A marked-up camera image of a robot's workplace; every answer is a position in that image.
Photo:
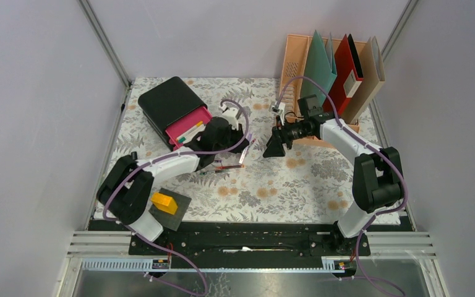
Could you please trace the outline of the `teal folder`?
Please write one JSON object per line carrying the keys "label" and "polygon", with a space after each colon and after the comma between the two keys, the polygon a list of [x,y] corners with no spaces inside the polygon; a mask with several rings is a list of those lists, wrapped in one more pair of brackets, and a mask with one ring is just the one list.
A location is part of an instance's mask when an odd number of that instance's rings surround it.
{"label": "teal folder", "polygon": [[304,76],[316,82],[326,93],[330,92],[337,78],[337,68],[332,43],[324,42],[316,30],[307,53]]}

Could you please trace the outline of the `yellow white marker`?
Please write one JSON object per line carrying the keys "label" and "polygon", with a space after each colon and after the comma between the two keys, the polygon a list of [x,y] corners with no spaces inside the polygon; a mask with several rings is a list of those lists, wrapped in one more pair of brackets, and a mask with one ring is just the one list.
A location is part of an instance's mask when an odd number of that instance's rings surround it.
{"label": "yellow white marker", "polygon": [[190,133],[193,133],[201,126],[203,126],[203,121],[199,121],[197,124],[190,127],[187,131],[183,132],[180,136],[177,137],[177,140],[184,141]]}

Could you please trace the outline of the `black gel pen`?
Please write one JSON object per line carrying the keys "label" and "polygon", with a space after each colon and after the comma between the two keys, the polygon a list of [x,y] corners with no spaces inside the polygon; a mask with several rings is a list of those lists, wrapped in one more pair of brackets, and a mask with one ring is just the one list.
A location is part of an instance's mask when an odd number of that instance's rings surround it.
{"label": "black gel pen", "polygon": [[220,169],[220,170],[212,170],[212,171],[204,171],[199,173],[199,175],[208,175],[208,174],[219,174],[219,173],[225,173],[228,172],[230,169]]}

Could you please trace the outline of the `teal capped white marker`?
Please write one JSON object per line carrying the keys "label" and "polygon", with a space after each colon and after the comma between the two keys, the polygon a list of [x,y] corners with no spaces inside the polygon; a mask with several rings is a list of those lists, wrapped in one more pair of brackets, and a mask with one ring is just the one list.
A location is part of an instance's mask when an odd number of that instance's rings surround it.
{"label": "teal capped white marker", "polygon": [[184,141],[178,141],[177,139],[176,140],[179,144],[184,144],[184,143],[190,142],[198,133],[204,131],[204,129],[205,129],[205,125],[199,127],[193,133],[190,133]]}

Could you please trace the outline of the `beige folder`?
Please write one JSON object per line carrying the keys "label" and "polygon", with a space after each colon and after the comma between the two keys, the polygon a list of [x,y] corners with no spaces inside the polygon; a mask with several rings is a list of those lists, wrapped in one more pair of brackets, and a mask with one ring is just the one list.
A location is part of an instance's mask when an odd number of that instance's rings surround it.
{"label": "beige folder", "polygon": [[348,124],[359,119],[385,83],[383,58],[376,36],[368,39],[358,55],[364,80],[341,115]]}

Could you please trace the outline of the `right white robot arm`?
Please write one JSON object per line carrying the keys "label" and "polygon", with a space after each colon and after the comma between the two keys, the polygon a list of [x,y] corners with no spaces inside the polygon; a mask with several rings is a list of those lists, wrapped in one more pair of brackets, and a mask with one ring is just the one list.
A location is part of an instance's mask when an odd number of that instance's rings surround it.
{"label": "right white robot arm", "polygon": [[354,203],[337,221],[335,234],[330,238],[332,251],[345,255],[354,247],[354,237],[377,212],[388,210],[403,199],[400,155],[392,147],[381,148],[359,137],[334,113],[324,112],[315,95],[303,97],[297,103],[303,119],[285,124],[277,116],[263,157],[283,157],[295,140],[314,136],[332,144],[354,166]]}

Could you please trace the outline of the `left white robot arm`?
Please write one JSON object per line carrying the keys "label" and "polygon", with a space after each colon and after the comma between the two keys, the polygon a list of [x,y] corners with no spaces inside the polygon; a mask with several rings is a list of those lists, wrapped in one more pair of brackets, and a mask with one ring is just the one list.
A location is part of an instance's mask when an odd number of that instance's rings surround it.
{"label": "left white robot arm", "polygon": [[162,224],[147,211],[148,198],[155,183],[194,173],[213,163],[219,153],[239,153],[244,149],[249,125],[233,129],[222,117],[212,118],[204,130],[177,150],[150,160],[126,155],[117,160],[96,194],[105,212],[143,239],[152,254],[162,253],[167,238]]}

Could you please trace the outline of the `black pink drawer box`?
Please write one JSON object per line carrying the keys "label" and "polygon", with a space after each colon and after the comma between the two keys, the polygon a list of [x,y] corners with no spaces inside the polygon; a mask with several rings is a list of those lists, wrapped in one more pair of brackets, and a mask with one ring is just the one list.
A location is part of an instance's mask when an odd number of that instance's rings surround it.
{"label": "black pink drawer box", "polygon": [[170,150],[182,146],[178,137],[212,115],[207,104],[179,77],[172,77],[137,100],[147,122]]}

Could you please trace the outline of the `purple capped white marker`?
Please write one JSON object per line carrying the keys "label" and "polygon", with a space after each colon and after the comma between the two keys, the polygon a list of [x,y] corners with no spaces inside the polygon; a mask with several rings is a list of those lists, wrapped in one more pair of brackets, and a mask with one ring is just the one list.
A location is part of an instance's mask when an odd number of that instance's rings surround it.
{"label": "purple capped white marker", "polygon": [[242,151],[241,156],[240,156],[239,161],[238,161],[238,163],[239,163],[240,165],[243,165],[244,160],[245,160],[245,157],[246,157],[246,155],[247,155],[247,153],[248,153],[249,147],[250,147],[250,145],[251,145],[251,143],[252,143],[252,133],[249,133],[249,134],[248,134],[247,140],[249,141],[249,142],[248,142],[248,145],[247,145],[247,146],[245,147],[245,149]]}

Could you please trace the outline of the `red folder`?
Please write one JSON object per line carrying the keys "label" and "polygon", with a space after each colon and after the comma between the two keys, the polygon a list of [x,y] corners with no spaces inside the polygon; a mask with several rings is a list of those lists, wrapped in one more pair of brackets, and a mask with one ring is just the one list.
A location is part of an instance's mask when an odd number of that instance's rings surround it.
{"label": "red folder", "polygon": [[341,115],[364,80],[361,62],[352,34],[343,37],[334,57],[337,77],[328,94],[338,115]]}

